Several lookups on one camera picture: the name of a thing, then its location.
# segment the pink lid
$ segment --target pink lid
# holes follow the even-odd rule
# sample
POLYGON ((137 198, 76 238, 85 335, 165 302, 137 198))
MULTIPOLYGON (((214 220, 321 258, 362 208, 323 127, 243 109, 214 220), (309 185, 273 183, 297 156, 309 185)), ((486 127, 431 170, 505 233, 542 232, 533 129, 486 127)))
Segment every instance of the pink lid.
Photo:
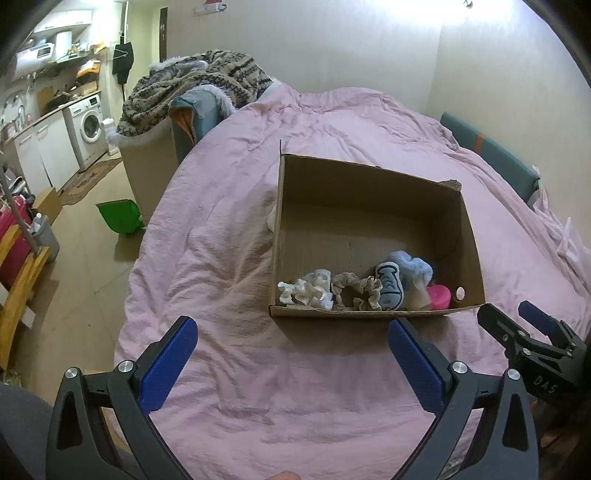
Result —
POLYGON ((427 287, 431 297, 432 310, 447 310, 452 301, 452 292, 445 285, 431 285, 427 287))

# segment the blue gripper pad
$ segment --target blue gripper pad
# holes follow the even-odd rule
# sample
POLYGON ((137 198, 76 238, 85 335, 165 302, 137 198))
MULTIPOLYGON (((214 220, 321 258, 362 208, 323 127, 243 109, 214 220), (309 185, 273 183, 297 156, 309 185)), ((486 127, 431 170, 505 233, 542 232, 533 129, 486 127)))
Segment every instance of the blue gripper pad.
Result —
POLYGON ((145 415, 162 408, 197 345, 197 323, 187 318, 142 379, 138 404, 145 415))
POLYGON ((388 346, 394 354, 423 410, 439 415, 445 410, 445 386, 437 371, 423 355, 402 324, 388 327, 388 346))
POLYGON ((533 325, 544 335, 550 337, 556 333, 558 322, 550 315, 540 310, 529 301, 522 301, 519 304, 519 316, 526 322, 533 325))

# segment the pink suitcase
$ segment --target pink suitcase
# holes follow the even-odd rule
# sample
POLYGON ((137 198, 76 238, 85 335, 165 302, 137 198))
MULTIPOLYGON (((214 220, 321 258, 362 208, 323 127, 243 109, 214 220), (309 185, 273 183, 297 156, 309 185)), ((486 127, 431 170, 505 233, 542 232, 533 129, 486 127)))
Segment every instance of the pink suitcase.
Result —
MULTIPOLYGON (((27 224, 31 223, 31 217, 27 211, 27 204, 25 199, 17 195, 14 197, 14 201, 18 206, 18 211, 21 217, 27 224)), ((4 236, 6 231, 11 225, 16 225, 17 220, 10 210, 5 210, 0 213, 0 238, 4 236)), ((14 281, 17 279, 18 273, 21 271, 22 264, 25 263, 27 255, 31 251, 31 247, 24 239, 23 235, 17 239, 15 244, 12 246, 8 256, 0 267, 0 281, 7 287, 11 287, 14 281)))

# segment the kitchen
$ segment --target kitchen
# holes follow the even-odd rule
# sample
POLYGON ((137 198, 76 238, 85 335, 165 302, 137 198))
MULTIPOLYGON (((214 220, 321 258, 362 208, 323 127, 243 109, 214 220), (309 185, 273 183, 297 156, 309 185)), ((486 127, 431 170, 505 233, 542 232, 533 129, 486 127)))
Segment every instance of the kitchen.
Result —
POLYGON ((59 192, 108 150, 102 122, 111 109, 101 87, 114 90, 120 11, 118 2, 64 0, 0 78, 3 161, 33 195, 59 192))

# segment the green dustpan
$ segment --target green dustpan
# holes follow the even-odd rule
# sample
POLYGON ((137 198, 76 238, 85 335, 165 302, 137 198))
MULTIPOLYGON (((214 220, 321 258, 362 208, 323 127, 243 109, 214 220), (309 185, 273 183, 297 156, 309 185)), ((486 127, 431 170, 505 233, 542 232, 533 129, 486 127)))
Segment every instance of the green dustpan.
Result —
POLYGON ((96 206, 109 228, 116 233, 134 233, 144 227, 139 208, 133 200, 115 200, 96 206))

